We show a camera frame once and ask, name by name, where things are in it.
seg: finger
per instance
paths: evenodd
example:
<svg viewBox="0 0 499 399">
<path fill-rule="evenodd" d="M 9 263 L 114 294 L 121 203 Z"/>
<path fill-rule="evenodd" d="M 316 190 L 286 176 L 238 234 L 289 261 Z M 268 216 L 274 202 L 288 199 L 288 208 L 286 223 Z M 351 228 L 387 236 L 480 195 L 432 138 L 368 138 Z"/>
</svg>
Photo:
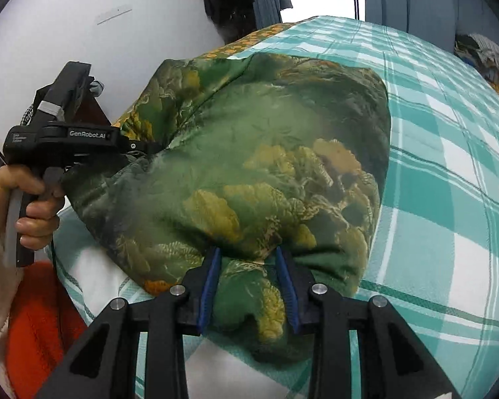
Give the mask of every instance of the finger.
<svg viewBox="0 0 499 399">
<path fill-rule="evenodd" d="M 61 187 L 60 184 L 57 184 L 53 189 L 52 189 L 52 196 L 55 198 L 64 198 L 65 197 L 65 191 Z"/>
<path fill-rule="evenodd" d="M 26 207 L 26 216 L 49 220 L 65 205 L 65 198 L 51 197 L 44 201 L 33 201 Z"/>
<path fill-rule="evenodd" d="M 52 217 L 50 220 L 22 217 L 15 224 L 15 228 L 19 234 L 28 235 L 29 237 L 52 235 L 58 227 L 59 218 L 57 216 Z"/>
<path fill-rule="evenodd" d="M 0 189 L 9 192 L 16 188 L 28 194 L 40 195 L 45 191 L 45 184 L 27 166 L 10 165 L 0 168 Z"/>
<path fill-rule="evenodd" d="M 22 165 L 0 168 L 0 233 L 6 228 L 7 206 L 11 190 L 20 187 L 28 193 L 38 195 L 44 192 L 45 185 Z"/>
<path fill-rule="evenodd" d="M 51 235 L 46 235 L 44 237 L 31 237 L 30 235 L 23 235 L 20 237 L 20 244 L 31 250 L 43 249 L 48 246 L 51 241 Z"/>
</svg>

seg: bed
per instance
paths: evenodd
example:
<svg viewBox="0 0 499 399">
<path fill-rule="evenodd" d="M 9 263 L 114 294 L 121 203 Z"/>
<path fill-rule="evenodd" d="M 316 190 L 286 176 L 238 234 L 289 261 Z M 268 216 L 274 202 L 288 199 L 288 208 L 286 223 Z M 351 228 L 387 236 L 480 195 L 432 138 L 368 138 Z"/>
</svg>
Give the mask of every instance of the bed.
<svg viewBox="0 0 499 399">
<path fill-rule="evenodd" d="M 499 96 L 455 56 L 412 35 L 320 16 L 208 53 L 313 57 L 373 69 L 392 118 L 390 163 L 356 298 L 385 295 L 465 399 L 499 376 Z M 55 235 L 58 275 L 89 324 L 117 296 L 151 298 L 105 255 L 71 208 Z M 360 397 L 358 349 L 353 397 Z M 145 335 L 136 393 L 144 394 Z M 310 363 L 277 369 L 218 333 L 185 337 L 191 397 L 304 397 Z"/>
</svg>

